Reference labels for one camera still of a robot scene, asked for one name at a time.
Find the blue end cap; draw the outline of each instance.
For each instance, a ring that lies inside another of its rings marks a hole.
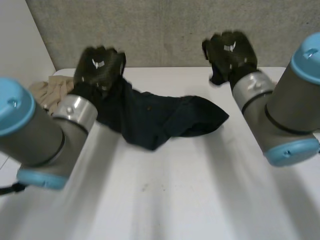
[[[290,65],[299,77],[320,85],[320,32],[304,40],[292,56]]]
[[[0,77],[0,137],[25,126],[35,109],[36,103],[29,91],[13,79]]]
[[[272,166],[283,167],[300,163],[316,155],[320,150],[317,139],[293,141],[271,148],[264,156]]]
[[[67,177],[27,169],[19,169],[16,178],[22,184],[54,190],[63,189],[68,181]]]

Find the gray wall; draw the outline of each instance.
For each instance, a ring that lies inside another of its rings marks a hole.
[[[208,66],[201,43],[243,30],[260,66],[286,66],[320,30],[319,0],[26,0],[56,69],[86,46],[125,51],[127,66]]]

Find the black cloth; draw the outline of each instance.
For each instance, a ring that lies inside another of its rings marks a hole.
[[[170,137],[195,137],[211,133],[229,117],[220,107],[199,96],[170,97],[139,92],[119,76],[108,92],[78,83],[69,94],[91,101],[97,121],[121,133],[133,145],[156,150]]]

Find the tan garment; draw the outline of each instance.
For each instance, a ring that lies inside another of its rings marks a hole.
[[[48,82],[41,81],[29,87],[34,99],[51,115],[60,101],[74,89],[74,78],[70,76],[49,76]]]

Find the white table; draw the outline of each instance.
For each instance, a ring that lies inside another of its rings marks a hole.
[[[284,71],[262,69],[274,81]],[[138,90],[199,95],[230,118],[214,133],[171,139],[156,152],[95,124],[63,191],[29,187],[0,198],[0,239],[319,240],[319,157],[270,166],[230,87],[211,87],[210,74],[208,67],[127,68]],[[0,183],[12,182],[17,168],[8,160]]]

